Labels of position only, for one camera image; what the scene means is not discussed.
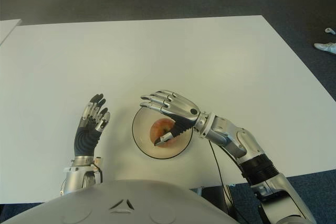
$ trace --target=bowl rim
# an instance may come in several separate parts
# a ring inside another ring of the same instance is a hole
[[[179,153],[177,153],[176,155],[174,155],[174,156],[171,156],[171,157],[164,157],[164,158],[159,158],[159,157],[153,157],[153,156],[151,156],[151,155],[149,155],[149,154],[147,154],[146,152],[144,152],[141,148],[140,148],[140,146],[137,144],[137,142],[136,142],[136,140],[135,140],[135,137],[134,137],[134,132],[133,132],[133,126],[134,126],[134,120],[135,120],[135,118],[136,118],[136,115],[142,110],[142,109],[144,109],[144,107],[141,107],[138,111],[137,111],[137,113],[135,114],[135,116],[134,116],[134,118],[133,118],[133,122],[132,122],[132,136],[133,136],[133,140],[134,140],[134,142],[135,142],[135,144],[137,145],[137,147],[139,148],[139,150],[141,150],[141,152],[143,153],[143,154],[145,154],[146,156],[148,156],[148,157],[151,157],[151,158],[155,158],[155,159],[170,159],[170,158],[173,158],[173,157],[176,157],[176,156],[178,156],[178,155],[180,155],[188,146],[189,146],[189,144],[190,144],[190,142],[191,142],[191,139],[193,138],[193,133],[194,133],[194,131],[193,131],[193,129],[191,130],[191,136],[190,136],[190,139],[189,139],[189,141],[188,141],[188,144],[185,146],[185,148],[183,149],[183,150],[181,150]]]

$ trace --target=silver robotic forearm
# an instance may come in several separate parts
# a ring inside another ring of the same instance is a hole
[[[301,218],[302,222],[296,223],[316,223],[306,204],[250,132],[213,113],[200,113],[194,127],[235,162],[261,201],[261,216],[266,216],[270,223],[293,217]]]
[[[93,159],[93,156],[76,156],[71,167],[64,169],[67,175],[61,186],[61,196],[92,186],[96,181],[101,183],[102,171],[99,167],[99,157]]]

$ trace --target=black cable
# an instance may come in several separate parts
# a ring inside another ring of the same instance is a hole
[[[93,164],[100,173],[100,182],[103,183],[103,171],[95,164]]]
[[[236,206],[235,206],[235,204],[233,203],[233,201],[231,201],[231,199],[230,199],[230,197],[228,196],[228,194],[227,194],[227,192],[226,192],[226,190],[225,190],[225,187],[224,187],[224,183],[223,183],[223,180],[222,180],[222,174],[221,174],[221,169],[219,168],[219,164],[218,164],[218,161],[217,161],[217,157],[216,157],[216,154],[215,154],[215,151],[214,151],[214,149],[213,149],[213,147],[212,147],[212,144],[211,144],[211,142],[210,142],[210,140],[209,140],[209,144],[210,144],[210,147],[211,147],[211,150],[212,150],[212,153],[214,154],[214,158],[215,158],[215,161],[216,161],[216,164],[217,164],[217,168],[218,168],[218,173],[219,173],[219,177],[220,177],[220,179],[221,179],[221,183],[222,183],[222,187],[223,187],[223,191],[224,191],[224,193],[225,193],[225,195],[226,195],[226,197],[227,197],[227,199],[230,201],[230,203],[232,204],[232,207],[236,210],[236,212],[242,217],[242,219],[246,222],[246,223],[248,223],[249,224],[249,222],[245,219],[245,217],[238,211],[238,209],[236,208]]]

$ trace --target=robot's right hand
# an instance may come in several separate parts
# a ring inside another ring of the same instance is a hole
[[[86,105],[75,136],[75,156],[93,156],[99,137],[110,120],[103,94],[96,94]]]
[[[195,103],[169,90],[142,95],[141,98],[149,100],[149,102],[142,102],[141,107],[158,111],[175,121],[174,127],[154,142],[155,146],[163,144],[192,128],[200,114],[200,110]]]

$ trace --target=robotic finger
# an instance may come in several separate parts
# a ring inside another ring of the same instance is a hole
[[[175,121],[174,127],[154,142],[155,146],[161,145],[192,128],[200,113],[196,104],[169,90],[142,95],[141,99],[150,102],[142,102],[140,106],[158,111]]]

